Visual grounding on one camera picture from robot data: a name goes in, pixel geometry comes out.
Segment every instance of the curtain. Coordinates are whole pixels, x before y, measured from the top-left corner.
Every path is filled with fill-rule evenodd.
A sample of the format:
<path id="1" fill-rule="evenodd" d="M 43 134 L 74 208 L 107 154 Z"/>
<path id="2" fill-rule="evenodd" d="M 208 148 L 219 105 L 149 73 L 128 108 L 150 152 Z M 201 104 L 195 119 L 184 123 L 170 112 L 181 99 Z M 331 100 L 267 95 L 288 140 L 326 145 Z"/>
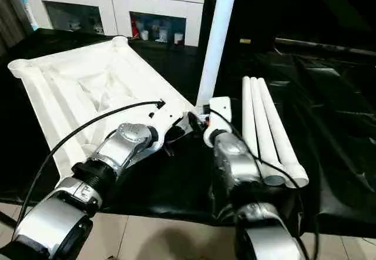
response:
<path id="1" fill-rule="evenodd" d="M 22 0 L 0 0 L 0 56 L 31 32 Z"/>

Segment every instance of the black plastic sheet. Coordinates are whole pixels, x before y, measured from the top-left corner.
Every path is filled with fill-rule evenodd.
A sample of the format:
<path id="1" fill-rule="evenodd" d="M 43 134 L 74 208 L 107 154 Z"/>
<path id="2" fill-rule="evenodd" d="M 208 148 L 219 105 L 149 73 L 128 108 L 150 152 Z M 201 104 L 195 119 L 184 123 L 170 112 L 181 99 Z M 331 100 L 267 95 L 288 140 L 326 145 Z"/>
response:
<path id="1" fill-rule="evenodd" d="M 0 175 L 0 200 L 20 203 L 48 146 L 19 79 L 9 61 L 35 58 L 104 41 L 106 37 L 39 30 L 1 61 L 2 138 L 7 144 Z M 201 76 L 194 48 L 131 42 L 131 47 L 193 104 Z M 233 122 L 241 127 L 241 78 L 264 77 L 310 184 L 302 190 L 303 231 L 376 237 L 376 97 L 374 65 L 277 54 L 239 54 L 222 67 L 216 95 L 229 96 Z M 232 224 L 229 199 L 213 164 L 212 150 L 199 134 L 190 134 L 131 167 L 114 189 L 105 212 L 183 219 L 211 225 Z M 32 202 L 58 181 L 53 164 L 41 176 Z M 245 190 L 243 200 L 252 198 Z M 291 191 L 276 204 L 289 228 L 297 226 Z"/>
<path id="2" fill-rule="evenodd" d="M 236 99 L 243 75 L 266 79 L 310 178 L 303 195 L 308 220 L 318 215 L 321 232 L 375 237 L 375 73 L 369 65 L 267 54 L 240 55 L 220 76 L 216 95 Z M 241 105 L 233 108 L 240 126 Z M 312 222 L 305 226 L 313 229 Z"/>

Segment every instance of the pvc pipe frame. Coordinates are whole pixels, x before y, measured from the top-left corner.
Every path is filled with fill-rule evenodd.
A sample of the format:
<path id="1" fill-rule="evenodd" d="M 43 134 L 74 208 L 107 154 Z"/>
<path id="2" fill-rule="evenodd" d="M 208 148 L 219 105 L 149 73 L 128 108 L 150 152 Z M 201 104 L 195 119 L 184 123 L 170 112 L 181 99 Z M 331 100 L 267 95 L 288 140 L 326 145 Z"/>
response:
<path id="1" fill-rule="evenodd" d="M 199 94 L 197 96 L 197 106 L 207 104 L 209 99 L 213 97 L 233 5 L 234 0 L 216 1 Z"/>

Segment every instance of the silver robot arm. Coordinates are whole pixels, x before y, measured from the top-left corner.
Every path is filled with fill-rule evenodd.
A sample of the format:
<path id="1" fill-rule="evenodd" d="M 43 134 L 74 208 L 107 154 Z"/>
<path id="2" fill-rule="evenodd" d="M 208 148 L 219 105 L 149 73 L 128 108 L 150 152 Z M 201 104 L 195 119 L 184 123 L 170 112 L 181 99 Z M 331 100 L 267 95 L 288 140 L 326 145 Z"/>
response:
<path id="1" fill-rule="evenodd" d="M 0 249 L 2 259 L 76 259 L 111 186 L 135 155 L 158 141 L 151 126 L 121 124 L 84 162 L 38 203 Z"/>
<path id="2" fill-rule="evenodd" d="M 231 122 L 231 105 L 228 97 L 212 98 L 209 107 Z M 248 153 L 244 142 L 232 134 L 231 128 L 223 118 L 213 112 L 209 112 L 209 127 L 204 133 L 204 142 L 207 146 L 213 147 L 216 166 L 223 173 L 229 196 L 238 184 L 260 182 L 256 162 Z M 239 260 L 305 259 L 273 204 L 259 200 L 233 207 L 236 215 L 236 251 Z"/>

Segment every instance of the cabinet door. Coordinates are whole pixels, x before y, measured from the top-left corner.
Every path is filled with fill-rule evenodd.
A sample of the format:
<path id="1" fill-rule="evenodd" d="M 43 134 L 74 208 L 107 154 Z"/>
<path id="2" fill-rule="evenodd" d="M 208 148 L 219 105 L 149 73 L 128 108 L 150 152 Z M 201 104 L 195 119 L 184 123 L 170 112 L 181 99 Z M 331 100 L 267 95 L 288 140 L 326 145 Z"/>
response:
<path id="1" fill-rule="evenodd" d="M 117 35 L 112 0 L 28 0 L 39 27 Z"/>
<path id="2" fill-rule="evenodd" d="M 138 18 L 142 14 L 146 14 L 149 17 L 153 17 L 154 22 L 160 21 L 170 24 L 170 28 L 163 29 L 169 31 L 169 34 L 174 30 L 171 23 L 183 27 L 183 32 L 181 33 L 183 34 L 185 45 L 198 46 L 199 44 L 203 4 L 176 0 L 113 0 L 113 6 L 120 35 L 134 36 L 134 31 L 139 26 L 135 22 L 139 22 Z M 150 32 L 150 24 L 141 24 L 142 27 L 147 27 L 147 25 L 150 39 L 153 34 L 153 32 Z"/>

